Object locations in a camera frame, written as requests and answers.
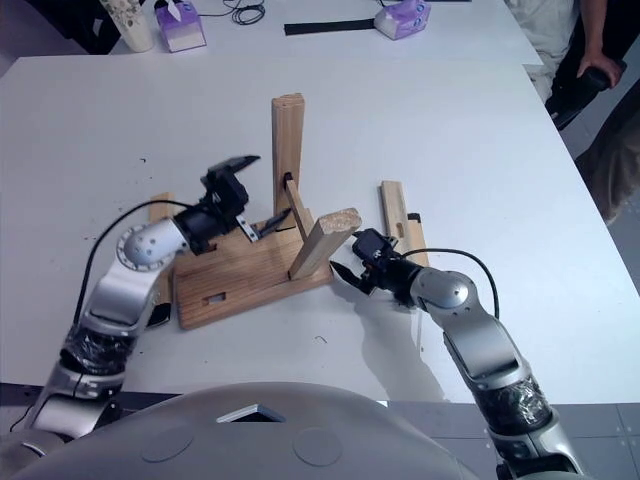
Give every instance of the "white tabletop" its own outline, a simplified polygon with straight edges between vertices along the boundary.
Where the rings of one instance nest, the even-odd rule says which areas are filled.
[[[165,52],[158,24],[148,0],[145,12],[156,36],[153,52]],[[199,13],[221,13],[216,0],[193,0]],[[230,17],[202,18],[206,48],[188,53],[242,53],[253,55],[327,56],[349,58],[424,58],[473,60],[539,65],[540,58],[504,0],[438,3],[431,7],[421,33],[391,41],[377,30],[313,35],[284,35],[285,23],[327,22],[372,18],[380,10],[377,0],[266,0],[266,15],[255,25],[239,26]],[[114,53],[129,53],[121,40]]]
[[[19,60],[0,80],[0,379],[45,382],[91,240],[120,208],[168,190],[195,201],[208,166],[257,153],[263,161],[241,174],[246,216],[269,216],[270,99],[290,92],[307,101],[300,187],[314,214],[353,206],[380,229],[376,187],[402,181],[430,246],[468,250],[491,268],[501,318],[552,402],[640,401],[640,299],[607,229],[522,68],[469,62]],[[353,261],[347,247],[336,258]],[[479,269],[431,260],[474,278],[492,309]],[[472,400],[428,315],[338,280],[194,331],[174,321],[145,333],[125,388],[258,380]]]

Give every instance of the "person's arm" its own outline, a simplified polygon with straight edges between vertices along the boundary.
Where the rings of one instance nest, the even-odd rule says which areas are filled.
[[[607,16],[607,0],[581,0],[582,23],[584,25],[585,49],[580,61],[578,77],[589,67],[604,71],[609,77],[611,88],[620,81],[622,71],[618,64],[602,53],[602,31]]]

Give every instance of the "wooden block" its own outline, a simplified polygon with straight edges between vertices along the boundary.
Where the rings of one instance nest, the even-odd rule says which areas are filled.
[[[289,268],[292,280],[312,275],[362,225],[355,208],[320,217]]]
[[[236,229],[211,242],[215,250],[187,254],[174,265],[182,328],[197,328],[281,298],[330,283],[326,263],[311,276],[289,280],[287,270],[302,248],[297,228],[250,243]]]
[[[271,100],[274,214],[289,206],[284,188],[285,173],[290,172],[293,181],[298,185],[303,120],[304,98],[301,94],[283,95]],[[280,225],[279,230],[295,225],[295,218],[289,215]]]
[[[173,200],[173,193],[165,192],[154,197],[151,200]],[[149,222],[159,222],[163,218],[170,218],[174,215],[174,206],[168,203],[154,203],[149,205]],[[165,270],[158,277],[158,300],[157,305],[163,303],[171,303],[173,295],[171,294],[171,268]]]
[[[396,237],[398,244],[396,252],[409,251],[409,220],[407,208],[404,205],[402,183],[385,180],[380,185],[382,207],[387,227],[387,235]]]
[[[427,244],[424,241],[424,232],[422,231],[422,220],[419,213],[410,213],[409,219],[409,250],[418,250],[420,248],[427,248]],[[422,265],[423,267],[429,266],[429,257],[427,253],[416,253],[411,255],[410,260]]]
[[[287,193],[287,198],[289,199],[289,206],[293,212],[293,217],[295,218],[298,229],[300,230],[302,240],[306,240],[313,228],[313,217],[311,216],[311,212],[308,208],[304,208],[296,182],[288,180],[285,184],[285,191]]]

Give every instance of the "cable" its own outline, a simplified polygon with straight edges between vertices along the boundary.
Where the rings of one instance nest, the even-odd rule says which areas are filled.
[[[31,405],[29,405],[29,406],[27,407],[27,409],[24,411],[24,413],[22,414],[22,416],[21,416],[18,420],[16,420],[15,422],[13,422],[13,425],[11,425],[11,426],[9,427],[9,433],[12,433],[12,432],[13,432],[13,429],[14,429],[14,428],[16,428],[16,427],[20,424],[20,422],[21,422],[22,420],[24,420],[25,418],[27,418],[27,415],[29,414],[29,411],[33,408],[33,406],[34,406],[34,405],[35,405],[34,403],[32,403]]]
[[[173,200],[149,200],[148,202],[144,202],[144,203],[141,203],[140,205],[133,207],[132,209],[124,212],[122,215],[116,218],[111,223],[111,225],[109,225],[106,228],[106,230],[104,230],[100,234],[100,236],[96,240],[96,243],[94,243],[93,247],[91,248],[91,252],[89,253],[89,258],[87,258],[87,264],[84,268],[84,276],[82,277],[82,285],[80,286],[80,294],[78,295],[78,303],[76,304],[76,312],[73,315],[74,325],[76,325],[80,320],[80,314],[82,313],[82,304],[84,303],[84,296],[87,293],[87,284],[89,283],[89,276],[91,275],[91,265],[93,264],[93,257],[95,257],[96,251],[98,250],[100,243],[102,243],[102,240],[104,240],[104,238],[111,232],[111,230],[113,230],[114,227],[118,225],[122,220],[127,218],[133,212],[140,210],[141,208],[146,207],[148,205],[153,205],[154,203],[168,203],[170,205],[177,205],[179,207],[183,207],[187,209],[197,208],[197,207],[194,207],[193,205],[188,205],[186,203],[176,202]]]
[[[227,7],[224,13],[201,13],[200,17],[226,17],[231,15],[231,21],[237,25],[253,25],[258,23],[264,18],[266,9],[264,8],[264,0],[260,0],[258,3],[252,3],[241,7],[240,4],[244,0],[237,0],[235,4],[233,0],[222,0],[222,4]],[[255,12],[253,16],[247,17],[247,12]]]
[[[482,260],[469,252],[465,252],[464,250],[456,250],[453,248],[419,248],[417,250],[409,250],[408,252],[403,253],[402,255],[400,255],[400,258],[406,258],[410,255],[415,255],[416,253],[455,253],[456,255],[462,255],[476,262],[489,279],[489,284],[491,285],[491,293],[493,294],[493,316],[496,317],[496,319],[500,319],[500,301],[498,300],[498,287],[496,287],[496,282],[493,279],[493,275],[491,275],[489,268],[482,262]]]

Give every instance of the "purple tissue box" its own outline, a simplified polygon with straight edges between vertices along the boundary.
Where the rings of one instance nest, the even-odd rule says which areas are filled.
[[[380,10],[373,24],[391,40],[397,40],[424,30],[430,11],[431,5],[424,0],[404,0]]]
[[[180,20],[176,19],[167,6],[156,4],[158,26],[171,52],[203,47],[207,44],[202,32],[202,24],[195,7],[190,2],[176,2]]]

